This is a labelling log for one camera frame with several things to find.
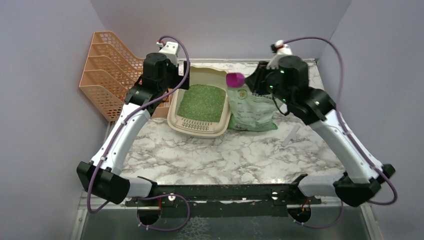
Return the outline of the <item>green litter bag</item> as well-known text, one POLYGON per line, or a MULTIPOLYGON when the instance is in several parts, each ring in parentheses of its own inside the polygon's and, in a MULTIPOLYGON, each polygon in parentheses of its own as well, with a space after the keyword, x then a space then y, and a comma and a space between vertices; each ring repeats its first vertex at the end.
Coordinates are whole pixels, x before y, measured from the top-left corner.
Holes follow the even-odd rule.
POLYGON ((283 102, 272 95, 258 95, 247 85, 226 89, 231 116, 228 128, 239 131, 267 132, 278 129, 274 114, 283 102))

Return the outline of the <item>purple plastic litter scoop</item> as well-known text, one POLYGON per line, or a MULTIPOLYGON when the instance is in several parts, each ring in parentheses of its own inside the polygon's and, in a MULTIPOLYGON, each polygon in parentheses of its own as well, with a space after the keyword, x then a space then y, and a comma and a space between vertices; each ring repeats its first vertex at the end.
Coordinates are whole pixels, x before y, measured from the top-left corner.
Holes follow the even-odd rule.
POLYGON ((239 72, 228 73, 225 80, 229 88, 240 88, 245 84, 245 76, 239 72))

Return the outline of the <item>white bag sealing clip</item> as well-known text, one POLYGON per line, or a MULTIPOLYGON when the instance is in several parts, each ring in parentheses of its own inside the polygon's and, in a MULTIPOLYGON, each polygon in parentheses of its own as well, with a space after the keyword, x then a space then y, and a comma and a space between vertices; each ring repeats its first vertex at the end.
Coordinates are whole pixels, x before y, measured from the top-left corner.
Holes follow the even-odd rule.
POLYGON ((300 128, 301 128, 300 124, 296 124, 293 127, 293 129, 289 132, 289 134, 286 136, 286 138, 284 139, 284 141, 281 144, 281 146, 283 148, 287 147, 291 143, 294 143, 295 141, 298 140, 298 138, 299 138, 298 131, 299 131, 300 128))

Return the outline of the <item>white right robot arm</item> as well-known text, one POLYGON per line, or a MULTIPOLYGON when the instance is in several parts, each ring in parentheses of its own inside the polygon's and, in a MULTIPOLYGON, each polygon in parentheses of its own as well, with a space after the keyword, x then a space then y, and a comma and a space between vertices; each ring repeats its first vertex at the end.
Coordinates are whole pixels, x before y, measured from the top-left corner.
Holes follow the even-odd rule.
POLYGON ((309 85, 308 64, 295 55, 279 59, 275 69, 259 61, 245 79, 249 90, 282 101, 287 111, 315 131, 342 163, 345 171, 333 175, 304 175, 288 190, 289 199, 300 204, 308 197, 337 197, 358 207, 370 202, 381 185, 395 173, 391 164, 382 164, 349 133, 337 115, 335 101, 322 89, 309 85))

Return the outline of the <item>beige plastic litter box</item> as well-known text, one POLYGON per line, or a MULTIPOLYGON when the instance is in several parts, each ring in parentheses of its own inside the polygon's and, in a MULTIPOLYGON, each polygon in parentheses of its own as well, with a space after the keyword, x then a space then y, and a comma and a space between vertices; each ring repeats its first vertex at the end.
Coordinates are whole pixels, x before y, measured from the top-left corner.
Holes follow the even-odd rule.
POLYGON ((226 75, 227 70, 211 66, 191 65, 189 75, 184 84, 173 94, 167 115, 168 125, 175 131, 199 138, 216 138, 222 135, 228 128, 231 117, 231 109, 227 96, 226 75), (225 103, 219 122, 197 121, 177 115, 184 92, 192 85, 210 85, 221 88, 225 91, 225 103))

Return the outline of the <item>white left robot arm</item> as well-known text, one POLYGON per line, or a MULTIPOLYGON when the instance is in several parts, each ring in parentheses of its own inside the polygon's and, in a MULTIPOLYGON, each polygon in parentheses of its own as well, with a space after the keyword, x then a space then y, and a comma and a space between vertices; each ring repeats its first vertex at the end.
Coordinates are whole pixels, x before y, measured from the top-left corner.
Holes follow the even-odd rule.
POLYGON ((118 120, 100 150, 89 162, 80 162, 76 172, 90 197, 92 195, 119 204, 125 198, 138 199, 144 205, 157 200, 156 182, 145 177, 122 177, 124 161, 141 128, 167 96, 179 88, 187 89, 190 60, 178 63, 163 53, 149 53, 143 61, 143 73, 126 94, 118 120))

